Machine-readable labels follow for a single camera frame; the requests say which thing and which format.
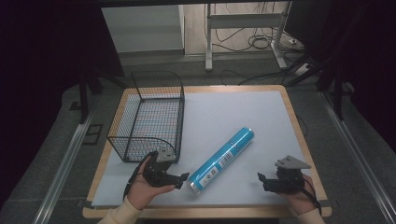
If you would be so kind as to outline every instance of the black curtain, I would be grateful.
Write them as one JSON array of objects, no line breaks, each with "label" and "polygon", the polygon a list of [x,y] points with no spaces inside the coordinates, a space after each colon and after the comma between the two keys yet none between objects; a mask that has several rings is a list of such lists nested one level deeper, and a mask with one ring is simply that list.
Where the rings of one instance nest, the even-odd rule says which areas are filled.
[{"label": "black curtain", "polygon": [[372,1],[343,55],[353,104],[396,152],[396,9],[394,1]]},{"label": "black curtain", "polygon": [[44,142],[81,75],[123,76],[101,8],[0,1],[1,203]]}]

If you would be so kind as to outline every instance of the wooden table edge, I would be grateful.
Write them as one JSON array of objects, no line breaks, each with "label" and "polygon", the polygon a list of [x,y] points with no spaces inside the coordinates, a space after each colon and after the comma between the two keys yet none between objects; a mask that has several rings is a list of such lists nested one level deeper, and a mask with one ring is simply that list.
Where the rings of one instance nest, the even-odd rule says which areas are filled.
[{"label": "wooden table edge", "polygon": [[[184,87],[185,93],[196,92],[236,92],[236,91],[279,91],[286,110],[288,111],[290,122],[295,131],[297,140],[303,152],[305,161],[312,166],[311,177],[314,182],[314,187],[317,192],[317,197],[320,201],[327,201],[327,195],[324,191],[315,163],[309,152],[308,145],[305,142],[303,132],[300,129],[298,120],[294,114],[290,98],[286,89],[280,85],[256,85],[256,86],[187,86]],[[111,145],[106,141],[104,151],[99,161],[92,185],[87,196],[87,201],[92,202],[96,193],[96,189],[102,179],[106,163],[111,152]],[[86,218],[101,218],[106,215],[108,208],[88,208],[84,207],[82,214]],[[329,217],[332,214],[330,206],[322,207],[322,216]],[[244,206],[244,207],[158,207],[147,208],[139,217],[142,218],[222,218],[222,217],[292,217],[292,211],[287,206]]]}]

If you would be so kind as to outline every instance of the electrical cord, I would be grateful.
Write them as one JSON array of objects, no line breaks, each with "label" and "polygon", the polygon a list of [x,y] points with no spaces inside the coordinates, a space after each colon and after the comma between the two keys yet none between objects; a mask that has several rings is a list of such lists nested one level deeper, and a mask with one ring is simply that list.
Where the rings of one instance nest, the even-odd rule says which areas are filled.
[{"label": "electrical cord", "polygon": [[[206,4],[204,4],[204,17],[206,17],[206,14],[205,14],[205,6],[206,6]],[[258,3],[258,5],[253,9],[253,12],[252,12],[252,13],[255,13],[256,11],[257,11],[257,13],[263,13],[264,11],[265,11],[265,12],[267,11],[266,9],[267,9],[268,3],[263,3],[262,9],[261,9],[261,10],[260,10],[260,6],[261,6],[261,3]],[[229,13],[231,14],[231,11],[230,11],[230,9],[228,9],[228,5],[227,5],[227,4],[226,4],[226,8],[227,8],[227,10],[229,11]],[[275,2],[273,2],[272,13],[274,13],[274,10],[275,10]],[[246,29],[246,28],[241,28],[241,29],[235,31],[234,33],[232,33],[231,35],[229,35],[228,37],[226,37],[226,38],[224,38],[224,39],[220,39],[220,38],[219,38],[218,29],[215,30],[215,33],[216,33],[216,37],[217,37],[218,41],[219,41],[220,43],[222,43],[222,42],[225,42],[226,40],[229,40],[231,37],[233,37],[234,35],[240,33],[241,31],[243,31],[243,30],[245,30],[245,29]],[[204,30],[205,30],[205,37],[207,38],[207,33],[206,33],[206,28],[205,28],[205,26],[204,26]],[[269,37],[268,35],[266,35],[266,34],[264,33],[263,30],[262,30],[263,35],[257,35],[257,30],[258,30],[258,28],[255,28],[255,29],[254,29],[253,36],[251,36],[251,37],[247,40],[247,42],[248,42],[248,47],[246,47],[246,48],[244,48],[244,49],[231,49],[231,48],[228,48],[228,47],[223,46],[223,45],[220,45],[220,44],[212,44],[212,45],[213,45],[213,46],[220,47],[220,48],[223,48],[223,49],[227,49],[227,50],[229,50],[229,51],[234,51],[234,52],[241,52],[241,51],[245,51],[245,50],[248,50],[248,49],[251,49],[251,48],[260,49],[260,50],[267,49],[267,48],[271,45],[271,42],[274,40],[274,30],[276,30],[276,29],[275,29],[275,28],[271,28],[271,37]],[[259,41],[265,41],[265,42],[267,42],[267,43],[266,43],[266,45],[265,45],[264,47],[259,47],[259,46],[257,46],[257,43],[258,43]],[[279,48],[280,48],[281,50],[283,50],[283,51],[297,51],[297,52],[303,52],[303,49],[291,49],[291,48],[288,48],[287,46],[282,45],[281,43],[279,43]]]},{"label": "electrical cord", "polygon": [[[235,71],[231,71],[231,70],[222,70],[221,73],[220,73],[220,81],[221,81],[221,84],[224,85],[224,86],[227,86],[227,84],[225,84],[225,83],[223,82],[223,80],[222,80],[222,75],[223,75],[224,73],[226,73],[226,72],[236,74],[237,76],[242,77],[242,78],[245,78],[245,79],[249,79],[249,77],[244,77],[244,76],[242,76],[241,74],[239,74],[239,73],[237,73],[237,72],[235,72]],[[276,77],[276,76],[277,76],[277,75],[274,75],[274,74],[271,74],[271,73],[270,73],[270,74],[264,74],[264,75],[261,75],[261,76],[259,76],[259,77],[255,77],[255,80],[264,80],[264,79],[271,78],[271,77]]]},{"label": "electrical cord", "polygon": [[126,195],[128,195],[129,190],[131,189],[132,184],[134,183],[134,180],[136,179],[136,177],[138,175],[140,175],[138,172],[140,170],[140,167],[142,166],[143,162],[151,155],[154,155],[154,152],[150,152],[149,154],[147,154],[143,160],[141,162],[139,162],[139,164],[137,165],[136,169],[134,169],[134,173],[132,174],[131,178],[129,178],[128,183],[125,186],[125,190],[122,196],[122,199],[125,198]]},{"label": "electrical cord", "polygon": [[225,4],[225,8],[227,8],[227,11],[228,11],[230,14],[232,14],[231,11],[230,11],[230,9],[228,8],[228,3]]},{"label": "electrical cord", "polygon": [[240,85],[242,85],[243,83],[248,82],[248,81],[250,81],[250,80],[257,80],[257,79],[259,79],[259,78],[261,78],[261,77],[264,77],[264,78],[259,79],[259,80],[264,80],[264,79],[272,78],[272,77],[281,77],[282,75],[284,75],[283,78],[282,78],[282,81],[281,81],[281,83],[280,83],[280,85],[283,85],[283,83],[284,83],[284,81],[285,81],[285,78],[286,78],[286,75],[287,75],[290,71],[292,71],[292,70],[294,69],[295,66],[297,66],[300,62],[303,62],[304,60],[306,60],[308,57],[309,57],[309,56],[308,56],[307,54],[304,54],[304,55],[301,56],[298,60],[296,60],[287,70],[280,71],[280,72],[275,72],[275,73],[269,73],[269,74],[258,75],[258,76],[255,76],[255,77],[249,77],[249,78],[247,78],[247,79],[245,79],[245,80],[239,82],[239,83],[238,83],[238,86],[240,86]]},{"label": "electrical cord", "polygon": [[308,192],[308,190],[306,190],[304,187],[301,187],[301,186],[297,185],[296,183],[294,183],[294,181],[290,180],[290,178],[288,176],[283,175],[283,177],[285,177],[294,187],[296,187],[301,193],[303,193],[314,204],[314,206],[319,210],[320,215],[322,214],[321,205],[317,199],[314,187],[305,178],[302,177],[303,181],[308,183],[309,187],[312,189],[312,191],[314,191],[314,195],[312,195],[310,192]]},{"label": "electrical cord", "polygon": [[307,136],[308,135],[308,126],[306,125],[305,121],[297,114],[296,114],[296,118],[297,118],[297,121],[299,122],[300,126],[302,126],[302,124],[303,124],[303,127],[305,129],[305,133],[303,132],[303,136]]}]

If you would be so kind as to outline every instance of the metal basket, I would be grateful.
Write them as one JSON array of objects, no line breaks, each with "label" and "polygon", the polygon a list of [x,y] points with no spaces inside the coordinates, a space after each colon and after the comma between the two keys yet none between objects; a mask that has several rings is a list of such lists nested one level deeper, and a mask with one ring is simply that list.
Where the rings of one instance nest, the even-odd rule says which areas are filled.
[{"label": "metal basket", "polygon": [[160,148],[180,157],[184,89],[174,73],[132,74],[132,88],[124,91],[107,140],[122,161],[141,161]]}]

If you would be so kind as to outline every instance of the table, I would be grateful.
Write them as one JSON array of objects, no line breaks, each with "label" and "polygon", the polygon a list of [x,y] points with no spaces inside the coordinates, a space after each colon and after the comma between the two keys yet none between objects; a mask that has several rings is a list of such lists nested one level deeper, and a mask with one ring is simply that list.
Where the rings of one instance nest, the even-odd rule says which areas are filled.
[{"label": "table", "polygon": [[283,59],[279,50],[280,37],[288,18],[291,1],[284,6],[282,13],[271,14],[232,14],[232,15],[212,15],[210,12],[210,4],[206,7],[206,52],[205,52],[205,70],[212,71],[212,37],[213,29],[231,29],[231,28],[257,28],[257,27],[276,27],[276,37],[271,41],[271,49],[276,58],[277,64],[281,70],[285,70],[288,66]]},{"label": "table", "polygon": [[[304,140],[303,133],[299,127],[299,123],[294,114],[290,99],[286,90],[282,86],[206,86],[206,87],[185,87],[185,92],[237,92],[237,91],[279,91],[290,122],[295,131],[298,143],[307,163],[311,164],[311,176],[314,181],[314,187],[317,191],[317,197],[322,202],[322,215],[328,217],[332,213],[332,209],[326,204],[327,196],[321,184],[316,166],[312,160],[308,146]],[[103,172],[106,168],[108,156],[112,150],[111,145],[107,142],[96,170],[92,186],[87,197],[87,201],[91,202],[95,195],[96,189],[100,183]],[[105,208],[84,208],[83,216],[86,218],[104,217],[107,212]],[[244,218],[244,217],[291,217],[294,214],[286,205],[261,205],[261,206],[240,206],[240,207],[148,207],[140,215],[141,218]]]}]

